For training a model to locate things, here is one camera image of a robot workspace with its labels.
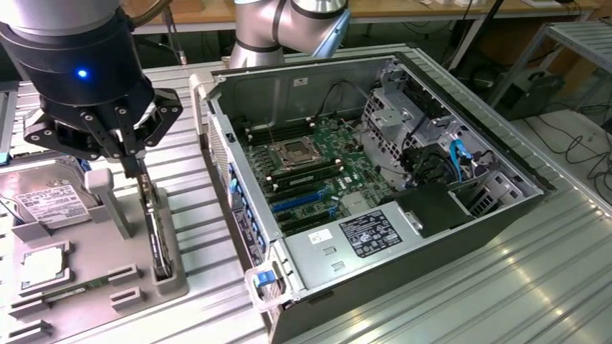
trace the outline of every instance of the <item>black device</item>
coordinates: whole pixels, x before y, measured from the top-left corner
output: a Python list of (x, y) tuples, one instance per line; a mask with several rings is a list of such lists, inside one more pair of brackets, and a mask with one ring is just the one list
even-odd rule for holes
[(121, 8), (76, 34), (30, 34), (0, 24), (5, 48), (40, 92), (42, 113), (28, 123), (25, 141), (84, 160), (117, 159), (128, 177), (141, 174), (137, 156), (182, 112), (174, 90), (153, 89), (144, 76), (132, 31)]

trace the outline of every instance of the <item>aluminum profile table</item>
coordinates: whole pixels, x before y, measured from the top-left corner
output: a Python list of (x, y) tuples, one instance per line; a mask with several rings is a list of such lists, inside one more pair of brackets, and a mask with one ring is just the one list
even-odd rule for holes
[[(609, 342), (612, 220), (606, 214), (612, 209), (569, 174), (557, 170), (545, 154), (418, 49), (394, 45), (348, 49), (338, 55), (385, 51), (405, 53), (558, 190), (485, 247), (292, 343)], [(305, 58), (297, 55), (288, 60)], [(189, 293), (64, 343), (124, 343), (125, 338), (132, 343), (266, 343), (265, 326), (242, 287), (190, 118), (188, 76), (220, 66), (197, 64), (146, 71), (157, 87), (177, 90), (185, 106), (166, 137), (150, 149), (146, 164), (152, 179), (169, 194)], [(36, 91), (30, 84), (21, 84), (17, 117), (36, 106)], [(13, 145), (33, 149), (24, 145), (20, 132), (16, 125)], [(134, 192), (120, 167), (110, 168), (117, 196)], [(0, 230), (0, 237), (5, 235), (0, 239), (4, 280), (12, 238), (5, 226), (0, 225)], [(0, 300), (5, 299), (2, 286)]]
[(516, 75), (525, 68), (546, 37), (554, 39), (558, 44), (570, 48), (601, 69), (612, 73), (612, 25), (601, 21), (544, 24), (506, 76), (492, 91), (488, 98), (492, 107), (501, 100)]

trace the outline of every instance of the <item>gray robot arm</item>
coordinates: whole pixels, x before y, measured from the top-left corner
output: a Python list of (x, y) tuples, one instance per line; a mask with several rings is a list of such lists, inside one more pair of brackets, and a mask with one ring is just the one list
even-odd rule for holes
[(282, 63), (282, 48), (332, 56), (349, 21), (346, 0), (234, 0), (236, 45), (230, 67)]

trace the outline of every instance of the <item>pcie slot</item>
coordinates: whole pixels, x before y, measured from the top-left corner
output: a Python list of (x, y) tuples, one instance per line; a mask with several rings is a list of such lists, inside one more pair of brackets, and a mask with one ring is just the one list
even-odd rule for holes
[(273, 205), (272, 212), (277, 213), (278, 211), (296, 208), (297, 206), (301, 206), (304, 204), (320, 201), (322, 199), (322, 196), (325, 195), (325, 190), (326, 188), (306, 196), (298, 197), (297, 199)]
[(336, 219), (336, 207), (321, 211), (320, 213), (310, 215), (302, 219), (290, 221), (288, 223), (280, 224), (280, 229), (282, 231), (292, 231), (305, 226), (320, 226)]

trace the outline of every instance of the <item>white label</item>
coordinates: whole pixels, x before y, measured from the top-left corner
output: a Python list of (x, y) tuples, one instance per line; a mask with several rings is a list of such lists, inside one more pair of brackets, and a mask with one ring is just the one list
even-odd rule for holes
[(316, 231), (314, 233), (308, 234), (308, 237), (309, 237), (309, 242), (312, 242), (313, 245), (333, 238), (332, 232), (328, 229), (324, 229), (322, 231)]
[(60, 299), (62, 299), (64, 297), (68, 297), (68, 296), (72, 296), (72, 295), (76, 295), (81, 292), (85, 292), (86, 289), (84, 287), (78, 288), (78, 289), (74, 289), (73, 291), (70, 292), (64, 292), (62, 294), (57, 295), (57, 296), (53, 296), (53, 297), (49, 297), (48, 299), (45, 299), (45, 302), (53, 302), (53, 301), (57, 301)]
[(16, 196), (36, 221), (52, 224), (86, 214), (86, 208), (72, 185), (48, 188)]
[(304, 86), (304, 85), (308, 85), (308, 78), (306, 77), (301, 77), (298, 79), (293, 79), (293, 87)]

